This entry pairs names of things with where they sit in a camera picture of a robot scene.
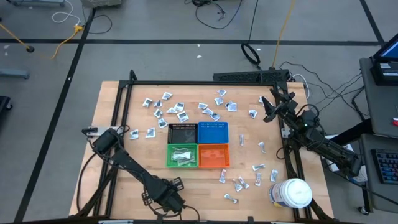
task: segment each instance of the plastic tray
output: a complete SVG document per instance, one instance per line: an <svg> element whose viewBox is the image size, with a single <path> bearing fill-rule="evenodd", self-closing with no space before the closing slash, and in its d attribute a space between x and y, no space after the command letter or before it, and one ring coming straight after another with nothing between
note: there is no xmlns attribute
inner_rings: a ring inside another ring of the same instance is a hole
<svg viewBox="0 0 398 224"><path fill-rule="evenodd" d="M195 154L195 162L186 165L178 166L177 161L172 160L172 153L175 147L188 148ZM197 144L168 144L166 153L166 167L167 168L197 168L198 167L198 145Z"/></svg>
<svg viewBox="0 0 398 224"><path fill-rule="evenodd" d="M175 143L197 143L197 124L169 124L169 135L167 144Z"/></svg>
<svg viewBox="0 0 398 224"><path fill-rule="evenodd" d="M229 167L228 144L198 145L199 168Z"/></svg>
<svg viewBox="0 0 398 224"><path fill-rule="evenodd" d="M199 122L199 144L226 144L228 143L227 122Z"/></svg>

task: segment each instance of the concrete floor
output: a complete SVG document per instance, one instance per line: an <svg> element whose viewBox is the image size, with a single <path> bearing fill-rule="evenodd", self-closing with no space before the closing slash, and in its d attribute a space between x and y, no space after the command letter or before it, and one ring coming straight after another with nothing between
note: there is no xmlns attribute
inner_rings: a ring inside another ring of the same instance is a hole
<svg viewBox="0 0 398 224"><path fill-rule="evenodd" d="M81 17L81 4L70 0L74 14ZM384 40L398 30L394 21L395 0L366 0ZM91 124L96 99L104 80L126 79L134 69L140 80L212 80L214 73L255 70L244 58L237 44L163 44L156 40L244 40L248 38L255 1L245 0L229 27L213 30L195 19L195 7L184 5L183 0L125 1L120 8L101 9L108 15L113 28L102 35L88 36L89 40L154 40L147 44L85 44L67 99L55 129L47 157L24 217L42 220L66 217L75 191L76 181L85 148L80 129ZM227 17L217 22L217 10L206 6L199 16L214 26L222 26L234 14L238 0L220 1ZM253 26L252 40L277 40L289 8L289 0L259 2ZM3 23L23 39L66 39L73 32L74 18L56 24L51 15L59 7L14 7L0 2ZM108 27L104 18L95 19L92 32ZM19 44L2 44L10 38L0 30L0 67L30 71L28 80L0 78L0 95L12 98L14 109L0 129L0 223L12 222L25 192L36 158L49 128L62 86L75 55L77 44L65 44L55 60L56 44L32 44L34 54L28 54ZM358 60L369 57L378 48L360 46L361 42L376 42L372 27L359 0L301 0L297 1L283 40L354 41L356 45L326 46L316 42L307 45L281 45L276 65L283 61L301 63L317 72L333 88L339 87L359 73ZM261 57L261 66L270 66L275 45L253 45ZM321 85L311 73L300 67L285 65L293 74L302 74L308 82ZM322 85L327 93L331 90ZM359 79L347 91L362 86ZM321 90L310 85L312 96L308 101L323 99ZM362 93L359 107L367 111ZM329 100L319 104L325 106ZM341 99L335 100L321 113L323 127L328 133L339 133L360 122L358 115ZM393 222L398 215L375 210L366 217L356 211L363 204L359 188L325 173L335 217L348 222Z"/></svg>

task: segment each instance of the desk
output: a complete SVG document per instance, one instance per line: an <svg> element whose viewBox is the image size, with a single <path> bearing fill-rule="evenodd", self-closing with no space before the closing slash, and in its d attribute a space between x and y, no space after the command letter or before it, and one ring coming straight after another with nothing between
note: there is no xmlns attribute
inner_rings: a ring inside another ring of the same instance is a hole
<svg viewBox="0 0 398 224"><path fill-rule="evenodd" d="M114 108L118 82L103 82L96 105L93 126L109 126ZM295 100L298 107L307 103L302 83L289 83L289 91L296 93ZM233 100L238 104L237 112L227 112L224 105L216 106L214 99L219 97L218 89L227 90L223 97L224 102ZM255 221L261 220L283 220L293 221L293 213L288 208L274 207L268 198L268 189L272 185L269 181L272 169L279 171L278 181L287 179L285 164L283 160L276 158L276 151L281 147L279 124L277 119L270 123L262 121L264 108L258 102L259 96L266 96L272 103L274 97L268 86L216 86L216 85L134 85L129 104L127 124L131 129L139 130L139 139L129 140L128 133L125 137L125 148L140 165L147 169L152 175L174 179L181 177L185 186L180 195L200 212L202 220L247 220L253 216ZM166 169L165 149L167 143L167 128L160 129L157 118L153 115L155 109L153 104L149 108L142 106L146 97L155 100L161 99L167 91L174 95L171 99L163 101L161 110L168 123L179 123L175 114L166 114L165 111L174 106L176 102L184 102L184 110L190 119L186 123L197 123L199 121L212 121L208 115L201 113L198 103L208 103L215 113L221 115L220 121L229 124L229 151L231 167L227 169L227 183L221 184L218 179L221 169ZM258 115L252 119L248 111L255 109ZM156 137L146 139L146 131L156 127ZM239 134L244 135L244 146L239 145ZM267 154L261 153L257 145L264 141ZM306 181L313 190L313 197L325 213L333 217L325 176L320 157L314 152L301 150L301 158ZM92 155L89 145L86 146L82 165ZM254 164L266 164L262 172L262 184L260 187L254 185L255 173L252 170ZM102 160L95 157L86 168L82 178L81 205L84 205L98 186L101 172ZM231 179L239 175L250 185L237 193ZM103 203L100 214L104 213L105 202L108 191L103 194ZM142 184L126 172L118 173L116 191L114 195L111 218L129 219L155 219L155 215L145 207L142 199ZM223 198L224 194L239 199L238 204ZM75 214L76 192L72 201L70 214ZM186 209L182 213L184 220L197 218L195 212Z"/></svg>
<svg viewBox="0 0 398 224"><path fill-rule="evenodd" d="M398 86L378 86L375 84L369 58L359 60L362 79L366 92L370 118L334 137L332 141L344 146L358 139L361 134L378 134L398 138L398 128L392 124L392 118L398 116Z"/></svg>
<svg viewBox="0 0 398 224"><path fill-rule="evenodd" d="M397 145L398 139L373 136L371 134L363 134L359 139L359 146L366 162L369 189L394 201L398 201L398 185L380 183L371 149L397 149ZM374 196L373 194L369 194L369 199L374 208L378 210L398 213L398 206L387 200Z"/></svg>

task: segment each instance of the plastic container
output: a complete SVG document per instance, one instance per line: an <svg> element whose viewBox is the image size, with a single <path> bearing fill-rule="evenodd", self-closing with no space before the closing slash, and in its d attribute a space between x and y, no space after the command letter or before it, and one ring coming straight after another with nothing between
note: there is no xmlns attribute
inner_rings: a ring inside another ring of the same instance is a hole
<svg viewBox="0 0 398 224"><path fill-rule="evenodd" d="M312 201L310 186L298 178L272 185L268 194L269 199L276 207L303 208Z"/></svg>
<svg viewBox="0 0 398 224"><path fill-rule="evenodd" d="M169 124L169 135L167 136L167 144L197 142L197 124Z"/></svg>
<svg viewBox="0 0 398 224"><path fill-rule="evenodd" d="M229 167L228 144L199 144L199 168Z"/></svg>
<svg viewBox="0 0 398 224"><path fill-rule="evenodd" d="M198 144L226 144L228 143L227 122L199 122Z"/></svg>
<svg viewBox="0 0 398 224"><path fill-rule="evenodd" d="M182 166L178 165L177 161L172 160L172 153L176 150L174 148L187 148L195 155L195 162L191 162ZM166 167L167 168L197 168L198 167L198 145L197 144L168 144L166 152Z"/></svg>

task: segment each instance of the white cable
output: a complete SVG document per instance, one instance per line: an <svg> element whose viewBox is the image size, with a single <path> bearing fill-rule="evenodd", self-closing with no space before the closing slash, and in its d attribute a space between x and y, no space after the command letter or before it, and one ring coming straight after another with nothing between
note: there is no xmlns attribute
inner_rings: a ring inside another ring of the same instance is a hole
<svg viewBox="0 0 398 224"><path fill-rule="evenodd" d="M304 80L304 83L307 86L307 99L309 99L310 98L310 89L308 87L308 83L307 83L306 79L301 74L295 74L295 75L293 75L293 78L296 77L296 76L300 76Z"/></svg>
<svg viewBox="0 0 398 224"><path fill-rule="evenodd" d="M73 12L72 3L70 3L68 0L65 0L65 1L66 1L67 3L69 3L69 5L70 5L70 12L69 12L69 13L67 13L67 12L56 12L56 13L52 14L52 20L53 20L54 22L56 22L56 23L61 23L61 22L65 22L70 16L72 16L72 17L75 17L76 19L78 19L78 22L76 23L76 25L79 25L80 22L81 22L80 18L77 17L77 16L75 16L75 15L72 15L72 12ZM67 16L66 16L64 19L60 20L60 21L56 21L56 20L54 19L54 16L57 15L57 14L63 14L63 15L67 15Z"/></svg>

